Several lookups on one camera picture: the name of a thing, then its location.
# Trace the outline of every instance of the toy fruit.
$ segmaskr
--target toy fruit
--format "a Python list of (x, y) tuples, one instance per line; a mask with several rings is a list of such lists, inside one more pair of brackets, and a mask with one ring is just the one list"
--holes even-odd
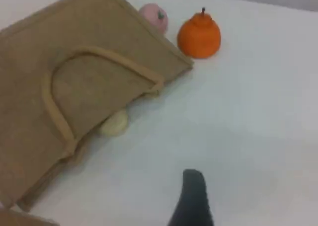
[(122, 134), (128, 126), (128, 113), (126, 109), (122, 109), (111, 115), (100, 126), (99, 132), (106, 136), (117, 136)]
[(215, 54), (221, 45), (221, 33), (218, 25), (202, 8), (187, 20), (179, 30), (178, 47), (187, 56), (207, 58)]
[(144, 5), (139, 13), (155, 26), (160, 33), (165, 34), (168, 28), (168, 16), (167, 13), (155, 3), (149, 3)]

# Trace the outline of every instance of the black object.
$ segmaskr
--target black object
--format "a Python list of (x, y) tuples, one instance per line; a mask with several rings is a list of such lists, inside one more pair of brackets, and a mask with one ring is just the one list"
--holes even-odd
[(168, 226), (214, 226), (200, 171), (187, 169), (183, 172), (182, 192)]

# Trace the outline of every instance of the bag handle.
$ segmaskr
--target bag handle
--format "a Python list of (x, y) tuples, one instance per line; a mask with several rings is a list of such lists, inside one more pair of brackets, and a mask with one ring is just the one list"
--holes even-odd
[(72, 49), (69, 53), (63, 56), (51, 70), (47, 70), (42, 79), (42, 99), (46, 110), (48, 111), (52, 121), (64, 137), (67, 142), (67, 147), (65, 153), (62, 155), (61, 159), (72, 156), (75, 153), (78, 143), (87, 134), (83, 136), (75, 136), (74, 131), (67, 122), (65, 116), (60, 111), (57, 106), (54, 97), (52, 95), (52, 82), (54, 74), (63, 66), (68, 60), (74, 59), (82, 55), (94, 55), (99, 56), (107, 60), (111, 60), (115, 63), (121, 64), (123, 67), (135, 72), (136, 74), (152, 81), (155, 85), (147, 90), (145, 94), (159, 94), (164, 85), (164, 78), (157, 74), (156, 72), (136, 64), (135, 62), (113, 52), (110, 50), (105, 50), (100, 47), (95, 46), (78, 46)]

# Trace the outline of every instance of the pink fruit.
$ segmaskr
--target pink fruit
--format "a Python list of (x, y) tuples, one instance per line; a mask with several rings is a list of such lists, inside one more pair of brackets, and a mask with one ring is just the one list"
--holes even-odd
[(146, 4), (139, 10), (139, 13), (148, 20), (148, 22), (155, 26), (160, 33), (166, 33), (168, 28), (168, 16), (165, 10), (157, 4)]

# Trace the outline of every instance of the tabletop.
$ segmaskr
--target tabletop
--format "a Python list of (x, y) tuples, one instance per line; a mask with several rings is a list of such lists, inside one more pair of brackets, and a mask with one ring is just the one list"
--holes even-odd
[[(54, 1), (0, 0), (0, 27)], [(174, 44), (205, 6), (221, 48), (159, 98), (129, 106), (127, 132), (94, 138), (32, 213), (62, 226), (164, 226), (182, 171), (195, 168), (216, 226), (317, 225), (318, 14), (242, 0), (128, 1), (163, 7)]]

